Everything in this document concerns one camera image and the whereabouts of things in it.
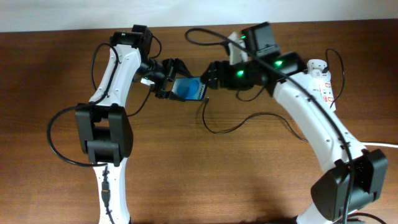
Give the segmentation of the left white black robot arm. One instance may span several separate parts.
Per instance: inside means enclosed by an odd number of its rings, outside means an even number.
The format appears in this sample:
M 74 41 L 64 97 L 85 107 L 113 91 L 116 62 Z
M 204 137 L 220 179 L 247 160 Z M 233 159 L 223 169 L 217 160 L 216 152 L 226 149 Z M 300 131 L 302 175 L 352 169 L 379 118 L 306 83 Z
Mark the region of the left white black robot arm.
M 108 44 L 109 62 L 89 106 L 75 111 L 81 148 L 98 184 L 100 223 L 130 223 L 126 201 L 126 164 L 134 136 L 126 102 L 134 77 L 142 78 L 160 99 L 183 101 L 166 86 L 176 74 L 190 77 L 180 59 L 157 62 L 149 56 L 154 35 L 147 26 L 115 32 Z

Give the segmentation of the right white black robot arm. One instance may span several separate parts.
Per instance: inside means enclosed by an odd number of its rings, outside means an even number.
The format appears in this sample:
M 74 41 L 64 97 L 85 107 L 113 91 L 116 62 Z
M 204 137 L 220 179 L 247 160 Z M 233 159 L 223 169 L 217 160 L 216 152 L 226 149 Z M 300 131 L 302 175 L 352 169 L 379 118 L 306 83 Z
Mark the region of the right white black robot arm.
M 311 188 L 312 204 L 293 222 L 362 223 L 363 208 L 381 196 L 388 160 L 366 149 L 336 116 L 328 64 L 282 54 L 266 22 L 219 40 L 238 61 L 211 63 L 202 81 L 212 89 L 263 87 L 297 123 L 323 171 Z

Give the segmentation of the blue screen Galaxy smartphone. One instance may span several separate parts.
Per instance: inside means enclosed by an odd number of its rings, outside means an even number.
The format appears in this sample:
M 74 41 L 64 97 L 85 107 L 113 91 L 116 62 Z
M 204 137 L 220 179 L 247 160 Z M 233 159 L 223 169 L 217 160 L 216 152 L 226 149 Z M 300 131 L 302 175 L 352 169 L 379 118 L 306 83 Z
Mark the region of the blue screen Galaxy smartphone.
M 186 101 L 201 101 L 205 97 L 207 86 L 200 77 L 178 78 L 175 80 L 172 92 Z

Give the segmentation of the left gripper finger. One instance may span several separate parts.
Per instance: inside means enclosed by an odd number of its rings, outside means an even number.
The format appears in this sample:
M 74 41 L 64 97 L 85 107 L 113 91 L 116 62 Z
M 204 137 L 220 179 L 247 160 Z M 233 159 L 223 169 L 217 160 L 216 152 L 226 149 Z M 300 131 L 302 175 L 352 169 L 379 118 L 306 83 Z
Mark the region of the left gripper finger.
M 187 78 L 192 78 L 193 75 L 189 72 L 183 60 L 179 58 L 174 59 L 174 70 L 176 73 L 181 74 Z
M 176 93 L 173 91 L 165 91 L 164 92 L 164 99 L 167 100 L 174 100 L 174 101 L 180 101 L 180 102 L 185 102 L 186 99 L 182 98 L 181 96 L 178 96 Z

